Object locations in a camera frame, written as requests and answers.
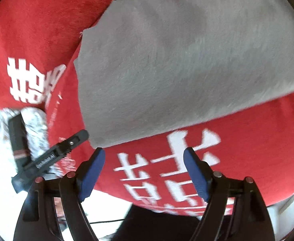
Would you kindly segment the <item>grey knit sweater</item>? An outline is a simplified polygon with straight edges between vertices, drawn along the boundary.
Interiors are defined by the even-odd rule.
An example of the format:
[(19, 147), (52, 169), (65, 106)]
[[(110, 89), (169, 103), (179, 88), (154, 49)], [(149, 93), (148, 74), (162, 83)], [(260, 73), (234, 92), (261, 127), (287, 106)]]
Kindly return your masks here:
[(93, 147), (294, 92), (294, 0), (114, 0), (74, 61)]

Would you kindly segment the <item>person's dark trousers leg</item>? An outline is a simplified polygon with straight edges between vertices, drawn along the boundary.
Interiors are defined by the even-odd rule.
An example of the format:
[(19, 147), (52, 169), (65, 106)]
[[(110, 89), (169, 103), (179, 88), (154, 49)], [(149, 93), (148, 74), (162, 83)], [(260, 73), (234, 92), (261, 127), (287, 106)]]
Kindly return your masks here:
[(111, 241), (190, 240), (199, 222), (193, 216), (156, 213), (133, 205)]

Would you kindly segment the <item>red printed pillow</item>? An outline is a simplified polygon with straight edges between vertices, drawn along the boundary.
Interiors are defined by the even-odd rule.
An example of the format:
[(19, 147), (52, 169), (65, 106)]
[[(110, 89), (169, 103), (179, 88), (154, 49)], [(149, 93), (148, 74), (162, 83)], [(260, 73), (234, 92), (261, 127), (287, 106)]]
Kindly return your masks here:
[(0, 108), (46, 108), (84, 29), (112, 0), (2, 0)]

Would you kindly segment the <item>red printed bed blanket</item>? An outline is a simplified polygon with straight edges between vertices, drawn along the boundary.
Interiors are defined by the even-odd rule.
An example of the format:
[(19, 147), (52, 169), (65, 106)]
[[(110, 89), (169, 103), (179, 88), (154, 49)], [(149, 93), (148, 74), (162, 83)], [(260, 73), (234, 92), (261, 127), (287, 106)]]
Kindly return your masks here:
[[(75, 52), (46, 107), (49, 141), (85, 128), (78, 99)], [(203, 214), (183, 161), (192, 147), (214, 170), (229, 177), (251, 176), (269, 205), (294, 194), (294, 92), (226, 116), (104, 147), (106, 163), (96, 189), (155, 211)], [(72, 168), (95, 149), (72, 151)]]

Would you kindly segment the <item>white floral crumpled quilt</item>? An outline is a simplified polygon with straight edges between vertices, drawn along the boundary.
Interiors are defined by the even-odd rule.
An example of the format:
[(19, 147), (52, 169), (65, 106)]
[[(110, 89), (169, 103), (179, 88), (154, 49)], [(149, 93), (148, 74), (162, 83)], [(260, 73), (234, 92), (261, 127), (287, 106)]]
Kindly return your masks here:
[(25, 124), (31, 160), (39, 158), (49, 149), (46, 114), (42, 110), (33, 107), (0, 110), (0, 171), (7, 177), (12, 177), (18, 172), (9, 139), (8, 121), (19, 114)]

